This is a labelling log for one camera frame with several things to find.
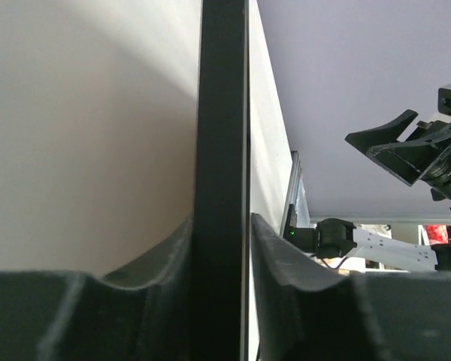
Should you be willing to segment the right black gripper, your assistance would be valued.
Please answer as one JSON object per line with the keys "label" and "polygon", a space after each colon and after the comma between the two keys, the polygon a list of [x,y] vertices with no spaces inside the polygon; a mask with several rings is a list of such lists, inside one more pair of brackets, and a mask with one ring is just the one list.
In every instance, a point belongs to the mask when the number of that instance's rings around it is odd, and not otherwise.
{"label": "right black gripper", "polygon": [[451,196],[451,123],[420,123],[406,141],[396,142],[418,117],[408,109],[385,125],[353,132],[345,141],[367,158],[412,186],[423,181],[433,196]]}

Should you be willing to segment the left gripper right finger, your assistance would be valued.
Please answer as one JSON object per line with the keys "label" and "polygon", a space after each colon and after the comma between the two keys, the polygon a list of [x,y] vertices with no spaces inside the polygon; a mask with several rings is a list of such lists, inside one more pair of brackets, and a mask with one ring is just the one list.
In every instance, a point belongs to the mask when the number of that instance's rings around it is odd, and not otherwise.
{"label": "left gripper right finger", "polygon": [[251,217],[263,360],[451,360],[451,272],[334,273]]}

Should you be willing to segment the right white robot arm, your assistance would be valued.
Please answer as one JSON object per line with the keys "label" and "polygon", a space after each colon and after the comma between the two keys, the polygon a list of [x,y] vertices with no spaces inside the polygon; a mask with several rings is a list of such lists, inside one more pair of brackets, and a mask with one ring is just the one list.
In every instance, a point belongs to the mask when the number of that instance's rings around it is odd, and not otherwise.
{"label": "right white robot arm", "polygon": [[[404,184],[423,181],[434,201],[451,201],[451,114],[439,112],[435,120],[418,122],[412,134],[399,141],[417,116],[406,110],[383,126],[348,134],[346,141]],[[297,227],[293,214],[290,208],[283,237],[319,260],[358,257],[408,272],[451,271],[451,243],[410,244],[337,218],[325,219],[314,228]]]}

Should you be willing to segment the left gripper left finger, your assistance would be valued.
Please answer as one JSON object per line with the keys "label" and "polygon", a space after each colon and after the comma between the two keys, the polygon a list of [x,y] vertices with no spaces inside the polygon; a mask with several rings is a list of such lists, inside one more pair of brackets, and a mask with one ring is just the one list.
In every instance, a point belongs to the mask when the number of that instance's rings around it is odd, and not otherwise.
{"label": "left gripper left finger", "polygon": [[0,272],[0,360],[186,360],[186,219],[121,268]]}

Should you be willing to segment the black picture frame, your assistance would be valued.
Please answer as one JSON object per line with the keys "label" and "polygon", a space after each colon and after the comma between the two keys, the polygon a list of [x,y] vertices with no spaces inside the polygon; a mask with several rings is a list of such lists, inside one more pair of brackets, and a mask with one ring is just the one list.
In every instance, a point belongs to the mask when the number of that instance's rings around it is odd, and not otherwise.
{"label": "black picture frame", "polygon": [[248,9],[205,1],[201,14],[192,228],[190,357],[242,360]]}

